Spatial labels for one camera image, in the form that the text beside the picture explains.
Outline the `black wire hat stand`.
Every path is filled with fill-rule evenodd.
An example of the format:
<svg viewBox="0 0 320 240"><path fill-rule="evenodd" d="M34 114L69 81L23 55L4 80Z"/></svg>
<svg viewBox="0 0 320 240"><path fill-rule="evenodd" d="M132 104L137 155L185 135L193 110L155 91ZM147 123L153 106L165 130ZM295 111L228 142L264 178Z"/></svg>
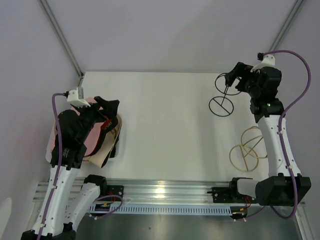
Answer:
<svg viewBox="0 0 320 240"><path fill-rule="evenodd" d="M229 90L230 87L227 86L227 85L225 85L225 88L224 88L223 91L218 88L218 85L217 85L218 79L220 79L220 78L222 78L222 77L225 77L226 74L227 74L226 72L220 73L220 74L216 77L216 79L215 79L215 81L214 81L214 87L215 87L216 90L217 90L220 94L222 94L222 95L214 96L214 97L211 98L211 99L209 100L209 102L208 102L208 109L209 109L209 111L210 111L213 115L215 115L215 116L217 116L217 117L221 117L221 118L225 118L225 117L230 116L230 115L234 112L234 110L235 110L235 106L234 106L233 102L232 102L228 97L238 96L238 95L241 93L240 91L238 91L237 93L228 93L228 90ZM211 106L211 103L212 103L212 102L215 102L221 109L223 109L223 110L226 112L226 114L225 114L225 115L222 115L222 114L218 114L218 113L214 112L213 109L212 109L212 106ZM224 103L225 103L225 102L229 102L229 103L231 104L231 110L228 110L228 109L226 109L226 108L224 107Z"/></svg>

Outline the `pink bucket hat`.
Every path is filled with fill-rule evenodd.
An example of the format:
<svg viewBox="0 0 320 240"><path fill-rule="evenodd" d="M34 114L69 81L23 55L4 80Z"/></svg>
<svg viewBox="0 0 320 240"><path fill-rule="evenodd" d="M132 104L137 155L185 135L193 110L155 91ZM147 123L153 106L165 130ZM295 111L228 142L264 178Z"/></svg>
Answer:
<svg viewBox="0 0 320 240"><path fill-rule="evenodd" d="M91 130L79 130L79 116L77 107L62 111L57 116L53 154L61 152L64 159L70 159L73 156L83 158L93 153L101 141L100 127L103 123L97 122Z"/></svg>

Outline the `gold wire hat stand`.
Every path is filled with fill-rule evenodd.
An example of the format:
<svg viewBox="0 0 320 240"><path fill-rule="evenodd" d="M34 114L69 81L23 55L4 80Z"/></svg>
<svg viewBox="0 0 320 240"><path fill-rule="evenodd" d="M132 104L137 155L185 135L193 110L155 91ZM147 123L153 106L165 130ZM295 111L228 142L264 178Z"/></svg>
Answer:
<svg viewBox="0 0 320 240"><path fill-rule="evenodd" d="M244 141L244 137L245 134L249 131L259 131L260 133L257 136L254 136L250 139L248 139L247 141ZM260 130L260 128L258 126L251 126L249 128L247 128L246 130L244 130L240 136L240 144L234 145L229 153L228 153L228 159L230 164L239 172L242 173L251 173L253 171L255 171L260 163L260 160L265 160L268 158L268 155L266 154L265 156L261 156L257 153L256 151L256 147L264 140L264 137L262 135L262 131ZM233 155L233 151L234 150L239 150L240 154L241 154L241 159L243 161L244 164L244 169L238 167L233 159L232 159L232 155ZM249 168L249 164L247 163L247 157L250 157L252 159L255 159L255 165L252 168Z"/></svg>

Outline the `red baseball cap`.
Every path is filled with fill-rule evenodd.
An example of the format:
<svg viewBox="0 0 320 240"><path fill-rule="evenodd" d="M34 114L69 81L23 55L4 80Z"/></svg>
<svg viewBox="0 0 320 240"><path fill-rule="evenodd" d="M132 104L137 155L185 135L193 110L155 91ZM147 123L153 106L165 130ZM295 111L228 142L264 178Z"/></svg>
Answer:
<svg viewBox="0 0 320 240"><path fill-rule="evenodd" d="M112 126L113 120L108 119L100 126L100 135L105 135L110 131L110 127Z"/></svg>

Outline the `black sport baseball cap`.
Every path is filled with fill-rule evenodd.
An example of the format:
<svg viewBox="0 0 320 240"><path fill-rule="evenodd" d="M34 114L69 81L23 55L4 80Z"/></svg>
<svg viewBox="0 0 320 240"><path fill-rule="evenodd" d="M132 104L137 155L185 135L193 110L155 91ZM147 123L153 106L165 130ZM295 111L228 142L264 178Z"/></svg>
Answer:
<svg viewBox="0 0 320 240"><path fill-rule="evenodd" d="M122 128L122 118L118 114L116 116L117 124L105 134L101 147L97 154L100 158L103 158L107 162L110 158L114 158L116 155L116 145L119 141L119 135Z"/></svg>

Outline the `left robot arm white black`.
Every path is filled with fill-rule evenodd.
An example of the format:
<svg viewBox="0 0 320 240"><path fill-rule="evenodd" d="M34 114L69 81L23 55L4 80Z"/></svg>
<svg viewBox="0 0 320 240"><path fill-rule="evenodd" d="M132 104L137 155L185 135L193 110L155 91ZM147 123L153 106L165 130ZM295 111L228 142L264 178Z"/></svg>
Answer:
<svg viewBox="0 0 320 240"><path fill-rule="evenodd" d="M74 240L81 220L94 202L108 198L124 202L121 194L110 193L105 177L90 174L75 200L68 205L87 150L85 141L97 123L102 123L107 133L119 125L119 104L119 100L96 96L93 103L79 99L70 103L74 109L53 112L57 134L51 153L48 187L37 220L32 229L22 233L21 239Z"/></svg>

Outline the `beige bucket hat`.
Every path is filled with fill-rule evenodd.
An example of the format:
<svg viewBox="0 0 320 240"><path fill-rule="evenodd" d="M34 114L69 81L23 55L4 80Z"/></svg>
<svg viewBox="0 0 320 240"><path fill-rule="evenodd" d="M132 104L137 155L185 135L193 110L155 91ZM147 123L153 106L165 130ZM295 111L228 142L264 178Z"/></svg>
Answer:
<svg viewBox="0 0 320 240"><path fill-rule="evenodd" d="M122 127L121 117L79 115L66 110L58 115L61 130L61 165L79 169L82 161L103 168L108 159L115 157L116 144Z"/></svg>

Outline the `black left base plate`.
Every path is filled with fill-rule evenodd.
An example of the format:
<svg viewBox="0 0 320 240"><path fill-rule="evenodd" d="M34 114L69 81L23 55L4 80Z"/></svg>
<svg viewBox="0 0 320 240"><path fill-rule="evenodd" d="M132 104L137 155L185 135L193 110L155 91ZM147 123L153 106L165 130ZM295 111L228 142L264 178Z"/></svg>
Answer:
<svg viewBox="0 0 320 240"><path fill-rule="evenodd" d="M123 185L108 185L102 189L99 197L101 201L107 201L108 203L120 203L124 196Z"/></svg>

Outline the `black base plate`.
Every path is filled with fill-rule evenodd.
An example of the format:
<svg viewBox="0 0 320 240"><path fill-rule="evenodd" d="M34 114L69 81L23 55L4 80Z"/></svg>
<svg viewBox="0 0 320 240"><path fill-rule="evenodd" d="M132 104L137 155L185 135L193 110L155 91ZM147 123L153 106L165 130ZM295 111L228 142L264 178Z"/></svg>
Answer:
<svg viewBox="0 0 320 240"><path fill-rule="evenodd" d="M123 185L108 185L102 189L99 197L101 201L107 201L108 203L120 203L124 196Z"/></svg>
<svg viewBox="0 0 320 240"><path fill-rule="evenodd" d="M219 204L244 204L252 203L257 204L257 200L254 197L236 193L229 187L212 187L210 191L206 192L212 196L214 203Z"/></svg>

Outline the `aluminium mounting rail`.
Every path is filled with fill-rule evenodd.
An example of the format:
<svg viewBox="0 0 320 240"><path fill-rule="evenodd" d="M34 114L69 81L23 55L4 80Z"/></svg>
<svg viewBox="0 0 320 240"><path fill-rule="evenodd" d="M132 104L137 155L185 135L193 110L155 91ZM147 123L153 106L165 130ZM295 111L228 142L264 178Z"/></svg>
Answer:
<svg viewBox="0 0 320 240"><path fill-rule="evenodd" d="M244 206L245 203L214 203L207 192L213 187L228 187L227 181L182 181L147 179L112 179L107 185L124 186L125 204L146 205L227 205Z"/></svg>

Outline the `right aluminium frame post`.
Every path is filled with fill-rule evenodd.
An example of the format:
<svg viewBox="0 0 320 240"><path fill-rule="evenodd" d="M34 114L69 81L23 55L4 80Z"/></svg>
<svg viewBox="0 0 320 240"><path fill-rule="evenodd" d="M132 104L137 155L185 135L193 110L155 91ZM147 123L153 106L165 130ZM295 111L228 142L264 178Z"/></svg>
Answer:
<svg viewBox="0 0 320 240"><path fill-rule="evenodd" d="M274 38L270 48L268 49L269 52L273 52L279 49L282 42L286 38L290 28L293 26L296 18L302 11L304 5L308 2L307 0L296 0L292 5L288 15L285 17L283 24L281 25L276 37Z"/></svg>

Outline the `aluminium frame post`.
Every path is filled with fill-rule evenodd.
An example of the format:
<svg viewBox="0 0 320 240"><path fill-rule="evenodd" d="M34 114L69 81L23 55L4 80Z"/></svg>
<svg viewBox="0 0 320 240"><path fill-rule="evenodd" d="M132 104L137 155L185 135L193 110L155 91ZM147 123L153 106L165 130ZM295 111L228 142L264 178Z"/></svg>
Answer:
<svg viewBox="0 0 320 240"><path fill-rule="evenodd" d="M67 56L71 66L73 67L74 71L76 72L78 78L81 80L84 73L81 70L81 67L78 63L78 61L76 60L73 51L56 19L56 16L49 4L49 2L47 0L38 0L37 1L45 15L45 17L47 18L51 29L53 30L57 40L59 41L63 51L65 52L65 55Z"/></svg>
<svg viewBox="0 0 320 240"><path fill-rule="evenodd" d="M308 2L307 0L296 0L292 5L288 15L285 17L283 24L281 25L276 37L274 38L270 48L268 49L269 52L273 52L279 49L282 42L286 38L290 28L293 26L296 18L302 11L304 5Z"/></svg>

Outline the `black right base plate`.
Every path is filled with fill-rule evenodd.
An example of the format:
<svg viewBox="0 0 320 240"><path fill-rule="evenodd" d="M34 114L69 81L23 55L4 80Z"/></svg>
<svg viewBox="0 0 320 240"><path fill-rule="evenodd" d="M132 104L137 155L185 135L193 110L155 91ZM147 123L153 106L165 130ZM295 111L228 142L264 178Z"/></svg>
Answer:
<svg viewBox="0 0 320 240"><path fill-rule="evenodd" d="M252 203L257 204L257 200L254 197L236 193L229 187L212 187L210 191L206 192L212 196L214 203L219 204L244 204Z"/></svg>

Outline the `left aluminium frame post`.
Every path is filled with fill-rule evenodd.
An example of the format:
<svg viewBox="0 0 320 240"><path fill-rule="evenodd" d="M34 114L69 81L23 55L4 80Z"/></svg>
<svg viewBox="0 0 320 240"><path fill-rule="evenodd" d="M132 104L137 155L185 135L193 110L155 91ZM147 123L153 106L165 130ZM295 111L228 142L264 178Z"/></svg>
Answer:
<svg viewBox="0 0 320 240"><path fill-rule="evenodd" d="M56 16L49 4L49 2L47 0L38 0L37 1L45 15L45 17L47 18L51 29L53 30L57 40L59 41L63 51L65 52L65 55L67 56L71 66L73 67L74 71L76 72L78 78L81 80L84 73L81 70L81 67L78 63L78 61L76 60L73 51L56 19Z"/></svg>

